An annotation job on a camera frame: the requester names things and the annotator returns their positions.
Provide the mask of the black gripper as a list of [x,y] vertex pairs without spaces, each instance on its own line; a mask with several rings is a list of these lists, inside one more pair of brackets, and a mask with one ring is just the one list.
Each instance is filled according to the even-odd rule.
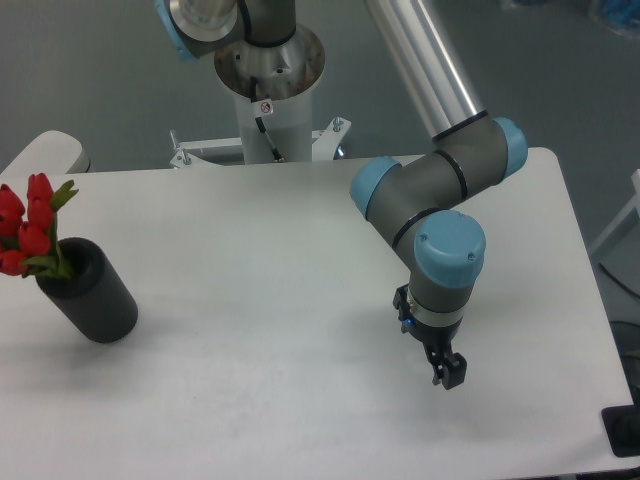
[[467,361],[460,353],[451,351],[451,341],[461,323],[461,310],[429,310],[412,296],[408,285],[396,289],[393,307],[398,313],[401,332],[409,333],[423,344],[427,360],[433,369],[432,383],[442,383],[445,389],[461,385],[465,380]]

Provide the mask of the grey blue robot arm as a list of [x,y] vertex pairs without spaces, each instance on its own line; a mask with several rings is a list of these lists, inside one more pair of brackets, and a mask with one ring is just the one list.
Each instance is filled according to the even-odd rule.
[[[393,305],[401,329],[422,343],[435,384],[466,375],[451,347],[483,264],[481,226],[457,206],[522,168],[528,145],[505,118],[491,118],[467,83],[428,1],[367,5],[435,149],[409,164],[366,163],[350,196],[409,270]],[[212,55],[234,96],[248,164],[306,162],[322,139],[311,133],[310,93],[325,66],[318,37],[292,1],[159,1],[158,16],[185,59]]]

